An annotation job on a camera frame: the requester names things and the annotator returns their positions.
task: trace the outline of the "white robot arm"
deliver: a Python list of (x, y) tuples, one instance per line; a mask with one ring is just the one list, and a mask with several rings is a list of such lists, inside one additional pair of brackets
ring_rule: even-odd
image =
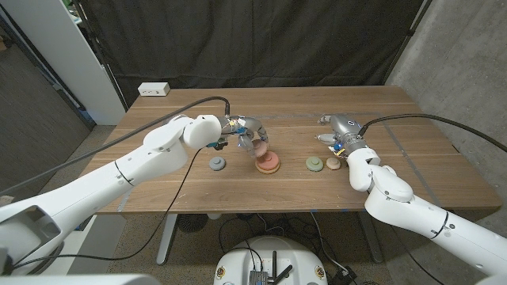
[(379, 166), (379, 156), (357, 134), (356, 121), (333, 115), (319, 123), (331, 123), (334, 134), (317, 137), (346, 158), (352, 187), (369, 191), (364, 206), (372, 217), (431, 239), (489, 276), (507, 272), (507, 239), (414, 195), (391, 167)]
[[(212, 115), (176, 116), (147, 134), (131, 153), (51, 192), (0, 207), (0, 248), (14, 264), (48, 256), (83, 220), (143, 181), (172, 173), (188, 160), (186, 145), (199, 149), (222, 133)], [(13, 271), (32, 271), (38, 262)]]

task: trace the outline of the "white outlet strip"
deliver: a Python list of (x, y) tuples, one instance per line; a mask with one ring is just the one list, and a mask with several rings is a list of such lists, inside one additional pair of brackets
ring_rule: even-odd
[(165, 96), (170, 87), (167, 82), (143, 82), (137, 90), (141, 96)]

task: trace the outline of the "table leg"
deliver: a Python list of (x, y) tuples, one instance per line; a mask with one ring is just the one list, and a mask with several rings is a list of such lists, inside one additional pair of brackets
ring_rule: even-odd
[(164, 225), (164, 232), (160, 240), (160, 247), (158, 248), (157, 264), (164, 265), (167, 262), (169, 249), (173, 241), (173, 234), (176, 230), (177, 214), (169, 214), (166, 217), (166, 224)]
[(380, 251), (379, 239), (377, 238), (375, 228), (373, 227), (372, 217), (366, 211), (358, 212), (357, 214), (359, 215), (359, 221), (361, 227), (363, 228), (363, 233), (366, 237), (366, 242), (368, 243), (368, 248), (372, 254), (373, 261), (376, 263), (382, 263), (382, 252)]

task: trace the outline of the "black curtain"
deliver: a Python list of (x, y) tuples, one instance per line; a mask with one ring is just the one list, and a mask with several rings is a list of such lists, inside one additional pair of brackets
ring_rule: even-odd
[(171, 88), (381, 85), (423, 0), (81, 0), (128, 105)]

